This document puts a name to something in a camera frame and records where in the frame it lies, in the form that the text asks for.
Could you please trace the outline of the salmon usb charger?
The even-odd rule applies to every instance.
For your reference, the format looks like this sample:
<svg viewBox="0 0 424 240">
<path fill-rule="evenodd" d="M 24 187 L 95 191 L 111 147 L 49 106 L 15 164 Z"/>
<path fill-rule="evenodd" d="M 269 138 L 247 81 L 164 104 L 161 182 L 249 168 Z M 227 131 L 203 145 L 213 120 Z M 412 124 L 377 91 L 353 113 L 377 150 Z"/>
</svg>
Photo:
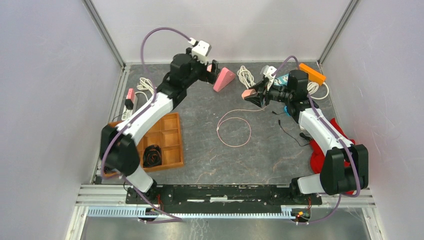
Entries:
<svg viewBox="0 0 424 240">
<path fill-rule="evenodd" d="M 241 97 L 242 97 L 243 100 L 245 100 L 247 97 L 254 95 L 255 93 L 256 93 L 255 89 L 246 89 L 241 94 Z"/>
</svg>

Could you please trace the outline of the pink triangular power strip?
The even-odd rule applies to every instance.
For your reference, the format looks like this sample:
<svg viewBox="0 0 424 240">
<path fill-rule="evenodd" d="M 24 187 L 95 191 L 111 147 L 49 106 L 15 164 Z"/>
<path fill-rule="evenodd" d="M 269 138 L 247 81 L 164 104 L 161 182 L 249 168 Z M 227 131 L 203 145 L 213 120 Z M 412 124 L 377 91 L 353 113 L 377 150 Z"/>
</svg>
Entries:
<svg viewBox="0 0 424 240">
<path fill-rule="evenodd" d="M 223 67 L 220 73 L 218 74 L 216 82 L 213 85 L 213 90 L 215 92 L 220 92 L 235 78 L 236 78 L 236 74 L 234 72 L 232 72 L 227 67 Z"/>
</svg>

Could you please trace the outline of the teal power strip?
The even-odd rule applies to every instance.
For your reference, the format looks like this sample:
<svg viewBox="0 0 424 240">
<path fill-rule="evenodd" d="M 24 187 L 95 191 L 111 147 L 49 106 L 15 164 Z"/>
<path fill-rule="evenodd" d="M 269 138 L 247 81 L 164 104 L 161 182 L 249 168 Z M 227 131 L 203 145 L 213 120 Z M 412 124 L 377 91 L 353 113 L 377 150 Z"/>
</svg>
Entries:
<svg viewBox="0 0 424 240">
<path fill-rule="evenodd" d="M 273 84 L 275 86 L 286 86 L 288 83 L 289 74 L 284 74 L 274 79 Z"/>
</svg>

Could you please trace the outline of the blue square plug adapter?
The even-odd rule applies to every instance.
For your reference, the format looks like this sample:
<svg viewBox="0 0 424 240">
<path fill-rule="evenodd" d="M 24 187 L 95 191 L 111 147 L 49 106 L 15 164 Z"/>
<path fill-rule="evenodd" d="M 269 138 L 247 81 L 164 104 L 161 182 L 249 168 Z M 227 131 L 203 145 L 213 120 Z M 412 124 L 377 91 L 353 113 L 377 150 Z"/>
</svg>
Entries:
<svg viewBox="0 0 424 240">
<path fill-rule="evenodd" d="M 284 107 L 284 112 L 285 112 L 285 114 L 286 114 L 287 116 L 291 117 L 291 115 L 290 115 L 290 113 L 289 113 L 289 111 L 288 111 L 288 107 L 287 107 L 287 106 L 285 106 L 285 107 Z"/>
</svg>

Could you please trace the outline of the orange power strip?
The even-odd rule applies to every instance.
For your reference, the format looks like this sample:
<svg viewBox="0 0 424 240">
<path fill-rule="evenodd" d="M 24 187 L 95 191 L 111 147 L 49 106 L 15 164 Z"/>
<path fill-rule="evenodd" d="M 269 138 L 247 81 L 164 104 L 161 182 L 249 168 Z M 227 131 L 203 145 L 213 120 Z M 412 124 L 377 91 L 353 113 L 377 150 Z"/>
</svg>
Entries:
<svg viewBox="0 0 424 240">
<path fill-rule="evenodd" d="M 313 82 L 317 83 L 319 86 L 323 85 L 326 81 L 326 76 L 318 72 L 317 70 L 314 70 L 313 68 L 307 66 L 304 63 L 299 64 L 300 70 L 304 71 L 308 74 L 308 79 Z"/>
</svg>

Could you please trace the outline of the pink plug adapter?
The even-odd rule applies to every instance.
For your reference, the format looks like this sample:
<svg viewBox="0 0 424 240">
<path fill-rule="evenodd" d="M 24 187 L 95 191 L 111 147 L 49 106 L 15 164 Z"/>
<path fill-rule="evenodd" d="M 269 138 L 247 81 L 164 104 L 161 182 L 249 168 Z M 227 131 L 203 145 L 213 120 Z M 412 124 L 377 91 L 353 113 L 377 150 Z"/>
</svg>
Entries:
<svg viewBox="0 0 424 240">
<path fill-rule="evenodd" d="M 132 102 L 135 100 L 135 90 L 133 88 L 128 89 L 126 99 L 131 100 Z"/>
</svg>

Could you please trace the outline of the white power strip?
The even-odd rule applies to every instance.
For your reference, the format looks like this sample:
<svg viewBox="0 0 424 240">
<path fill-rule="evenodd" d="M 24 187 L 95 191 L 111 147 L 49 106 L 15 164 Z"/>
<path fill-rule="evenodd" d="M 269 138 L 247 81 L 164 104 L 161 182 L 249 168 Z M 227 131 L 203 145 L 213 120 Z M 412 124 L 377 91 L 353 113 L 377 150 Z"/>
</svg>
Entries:
<svg viewBox="0 0 424 240">
<path fill-rule="evenodd" d="M 128 105 L 127 103 L 124 104 L 122 115 L 121 115 L 122 121 L 127 120 L 134 114 L 134 112 L 137 110 L 137 103 L 138 103 L 138 97 L 135 95 L 134 98 L 132 99 L 132 105 L 133 105 L 132 109 L 127 108 L 127 105 Z"/>
</svg>

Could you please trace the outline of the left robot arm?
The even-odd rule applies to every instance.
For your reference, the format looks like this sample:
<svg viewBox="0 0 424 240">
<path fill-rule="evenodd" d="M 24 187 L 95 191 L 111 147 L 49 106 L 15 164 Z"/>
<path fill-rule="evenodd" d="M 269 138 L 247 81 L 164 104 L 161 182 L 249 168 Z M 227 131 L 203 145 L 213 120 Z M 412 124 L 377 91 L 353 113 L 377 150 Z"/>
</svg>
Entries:
<svg viewBox="0 0 424 240">
<path fill-rule="evenodd" d="M 175 55 L 169 71 L 155 88 L 153 96 L 136 113 L 115 127 L 101 131 L 99 157 L 101 167 L 117 170 L 136 189 L 145 204 L 157 198 L 155 181 L 141 166 L 137 145 L 162 117 L 174 110 L 187 96 L 196 81 L 214 84 L 220 73 L 219 63 L 201 63 L 188 53 Z"/>
</svg>

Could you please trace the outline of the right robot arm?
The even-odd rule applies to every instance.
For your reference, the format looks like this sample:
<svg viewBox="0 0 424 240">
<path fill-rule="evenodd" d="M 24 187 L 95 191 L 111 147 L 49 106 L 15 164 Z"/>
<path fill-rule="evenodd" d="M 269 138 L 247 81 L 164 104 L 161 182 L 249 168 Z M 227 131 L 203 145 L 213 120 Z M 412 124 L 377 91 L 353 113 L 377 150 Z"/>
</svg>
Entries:
<svg viewBox="0 0 424 240">
<path fill-rule="evenodd" d="M 369 153 L 362 144 L 344 137 L 323 115 L 310 96 L 309 75 L 291 70 L 286 85 L 274 85 L 276 68 L 266 65 L 262 81 L 249 88 L 244 100 L 263 108 L 270 101 L 284 103 L 288 114 L 307 131 L 324 154 L 320 173 L 293 179 L 289 199 L 302 204 L 309 194 L 336 195 L 350 191 L 359 193 L 369 183 Z"/>
</svg>

